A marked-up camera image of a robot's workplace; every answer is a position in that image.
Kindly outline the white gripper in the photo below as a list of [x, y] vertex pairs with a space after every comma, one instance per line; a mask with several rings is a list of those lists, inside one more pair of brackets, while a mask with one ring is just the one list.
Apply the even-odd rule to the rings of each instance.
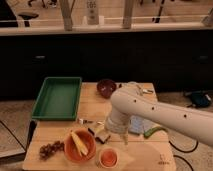
[[102, 144], [105, 144], [111, 137], [104, 125], [100, 123], [93, 123], [88, 127], [88, 131]]

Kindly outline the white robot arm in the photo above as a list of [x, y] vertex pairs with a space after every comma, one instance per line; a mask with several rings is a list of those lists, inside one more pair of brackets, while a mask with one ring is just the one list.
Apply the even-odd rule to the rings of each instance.
[[110, 97], [111, 110], [104, 128], [116, 134], [126, 134], [132, 115], [173, 129], [185, 136], [213, 147], [213, 113], [152, 101], [142, 95], [136, 82], [123, 84]]

